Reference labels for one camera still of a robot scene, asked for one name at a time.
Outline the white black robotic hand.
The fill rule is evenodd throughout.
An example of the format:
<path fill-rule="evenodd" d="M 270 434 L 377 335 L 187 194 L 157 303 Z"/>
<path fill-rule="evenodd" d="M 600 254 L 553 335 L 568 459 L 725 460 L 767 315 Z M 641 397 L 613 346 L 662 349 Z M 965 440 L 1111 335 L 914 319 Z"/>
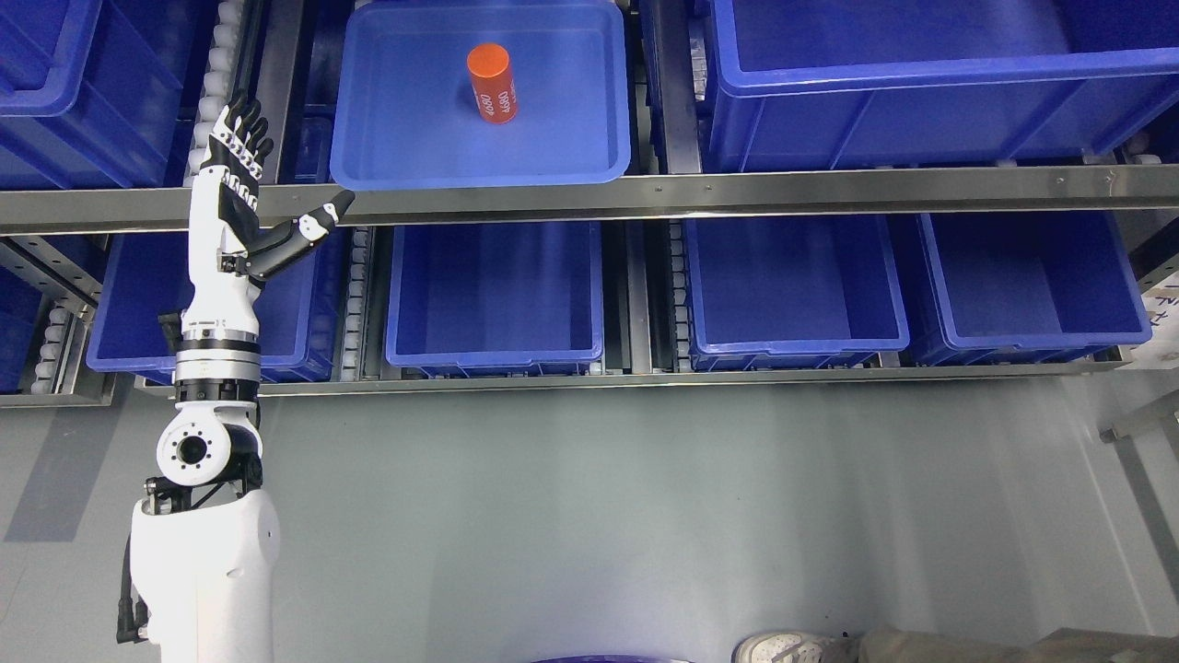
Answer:
<path fill-rule="evenodd" d="M 327 239 L 355 201 L 331 201 L 278 227 L 261 227 L 261 177 L 274 151 L 261 101 L 243 92 L 223 106 L 209 134 L 187 219 L 187 274 L 193 285 L 228 278 L 253 285 L 274 278 Z"/>

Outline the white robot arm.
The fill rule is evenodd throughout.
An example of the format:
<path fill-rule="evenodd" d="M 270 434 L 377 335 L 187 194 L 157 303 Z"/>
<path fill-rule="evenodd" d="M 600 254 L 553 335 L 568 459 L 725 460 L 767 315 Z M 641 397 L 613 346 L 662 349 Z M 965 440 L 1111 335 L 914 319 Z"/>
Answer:
<path fill-rule="evenodd" d="M 271 662 L 281 533 L 262 488 L 261 344 L 244 276 L 191 278 L 160 433 L 160 474 L 132 508 L 116 639 L 164 662 Z"/>

